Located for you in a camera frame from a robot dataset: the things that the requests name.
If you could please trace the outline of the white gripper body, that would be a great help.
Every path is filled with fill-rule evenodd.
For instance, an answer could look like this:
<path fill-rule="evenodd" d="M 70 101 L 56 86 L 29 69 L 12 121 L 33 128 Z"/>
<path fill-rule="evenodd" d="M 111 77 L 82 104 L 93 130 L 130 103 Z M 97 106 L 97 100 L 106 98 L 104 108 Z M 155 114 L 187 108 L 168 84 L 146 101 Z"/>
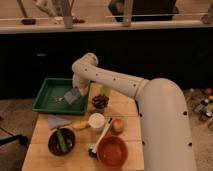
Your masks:
<path fill-rule="evenodd" d="M 74 74 L 72 77 L 72 86 L 77 88 L 82 96 L 85 96 L 88 92 L 89 81 Z"/>

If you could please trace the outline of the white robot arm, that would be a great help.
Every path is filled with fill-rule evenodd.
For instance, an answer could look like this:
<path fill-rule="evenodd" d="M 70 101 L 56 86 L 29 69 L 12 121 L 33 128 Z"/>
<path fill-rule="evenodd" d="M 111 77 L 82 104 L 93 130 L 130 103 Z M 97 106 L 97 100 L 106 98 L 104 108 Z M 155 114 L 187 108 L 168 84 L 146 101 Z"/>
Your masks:
<path fill-rule="evenodd" d="M 95 81 L 137 102 L 145 171 L 197 171 L 187 104 L 176 83 L 101 69 L 93 53 L 76 60 L 72 71 L 78 88 Z"/>

